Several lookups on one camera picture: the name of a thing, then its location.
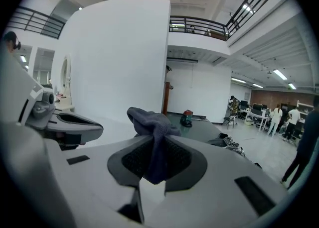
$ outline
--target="dark shirt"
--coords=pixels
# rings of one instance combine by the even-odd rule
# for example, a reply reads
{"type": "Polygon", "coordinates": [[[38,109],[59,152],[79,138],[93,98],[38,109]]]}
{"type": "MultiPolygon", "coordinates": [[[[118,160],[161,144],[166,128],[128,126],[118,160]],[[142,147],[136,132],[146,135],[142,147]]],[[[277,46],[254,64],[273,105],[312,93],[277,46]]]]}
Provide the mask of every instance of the dark shirt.
{"type": "Polygon", "coordinates": [[[319,111],[312,111],[307,115],[304,130],[297,152],[302,157],[310,160],[319,136],[319,111]]]}

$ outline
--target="black slot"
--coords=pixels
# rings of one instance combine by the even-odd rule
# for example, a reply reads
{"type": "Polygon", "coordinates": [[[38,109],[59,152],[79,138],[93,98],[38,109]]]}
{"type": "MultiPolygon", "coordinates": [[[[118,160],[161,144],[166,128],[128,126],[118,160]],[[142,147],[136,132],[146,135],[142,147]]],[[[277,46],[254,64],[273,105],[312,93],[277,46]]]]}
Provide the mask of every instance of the black slot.
{"type": "Polygon", "coordinates": [[[22,117],[23,117],[23,114],[24,114],[24,111],[25,111],[25,108],[26,108],[28,102],[29,102],[29,100],[26,100],[26,101],[25,101],[25,104],[24,104],[24,106],[23,106],[23,108],[22,108],[22,111],[21,111],[21,114],[20,114],[20,116],[19,116],[18,122],[21,122],[21,121],[22,121],[22,117]]]}
{"type": "Polygon", "coordinates": [[[271,210],[275,204],[250,177],[235,179],[235,183],[246,196],[259,216],[271,210]]]}
{"type": "Polygon", "coordinates": [[[83,161],[89,160],[89,157],[86,155],[81,155],[81,156],[77,156],[77,157],[66,159],[66,160],[70,165],[72,165],[72,164],[76,164],[78,162],[83,162],[83,161]]]}

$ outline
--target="black pants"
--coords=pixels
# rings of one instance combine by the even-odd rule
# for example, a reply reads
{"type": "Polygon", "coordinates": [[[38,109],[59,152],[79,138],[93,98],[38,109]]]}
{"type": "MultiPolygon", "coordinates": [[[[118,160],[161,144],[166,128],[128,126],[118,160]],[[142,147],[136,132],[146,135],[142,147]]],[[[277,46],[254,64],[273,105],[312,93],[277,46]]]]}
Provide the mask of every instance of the black pants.
{"type": "Polygon", "coordinates": [[[290,182],[289,187],[291,187],[296,180],[300,177],[300,175],[302,174],[302,172],[304,171],[305,167],[307,166],[309,160],[300,156],[297,152],[297,155],[295,157],[295,159],[293,160],[292,164],[289,166],[288,170],[286,171],[282,181],[286,181],[288,179],[288,177],[292,174],[292,172],[298,167],[298,170],[296,171],[293,179],[290,182]]]}
{"type": "Polygon", "coordinates": [[[286,133],[284,135],[284,138],[287,138],[287,139],[291,138],[291,136],[294,133],[295,126],[296,126],[295,124],[289,123],[289,125],[287,126],[287,129],[286,129],[286,133]]]}

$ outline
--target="green table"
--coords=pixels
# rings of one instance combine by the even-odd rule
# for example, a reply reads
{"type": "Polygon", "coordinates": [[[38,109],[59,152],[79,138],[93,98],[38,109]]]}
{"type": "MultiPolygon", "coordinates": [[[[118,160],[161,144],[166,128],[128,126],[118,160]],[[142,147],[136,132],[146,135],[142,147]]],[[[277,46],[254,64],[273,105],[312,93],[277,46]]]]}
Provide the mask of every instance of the green table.
{"type": "Polygon", "coordinates": [[[167,114],[172,125],[175,125],[181,131],[181,136],[207,143],[211,139],[216,139],[221,131],[208,120],[192,120],[192,127],[184,127],[179,121],[181,115],[167,114]]]}

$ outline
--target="white shirt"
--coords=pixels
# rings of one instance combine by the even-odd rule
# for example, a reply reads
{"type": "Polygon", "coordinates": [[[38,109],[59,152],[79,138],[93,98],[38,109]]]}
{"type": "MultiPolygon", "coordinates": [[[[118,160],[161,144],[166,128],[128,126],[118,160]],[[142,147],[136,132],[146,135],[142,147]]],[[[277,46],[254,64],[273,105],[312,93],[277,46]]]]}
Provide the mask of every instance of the white shirt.
{"type": "Polygon", "coordinates": [[[300,112],[298,110],[289,111],[291,115],[291,119],[289,119],[289,123],[296,124],[298,119],[300,119],[300,112]]]}
{"type": "Polygon", "coordinates": [[[282,110],[279,109],[279,108],[275,108],[274,109],[274,113],[273,113],[272,122],[279,123],[280,122],[280,117],[282,117],[282,115],[283,115],[282,110]]]}

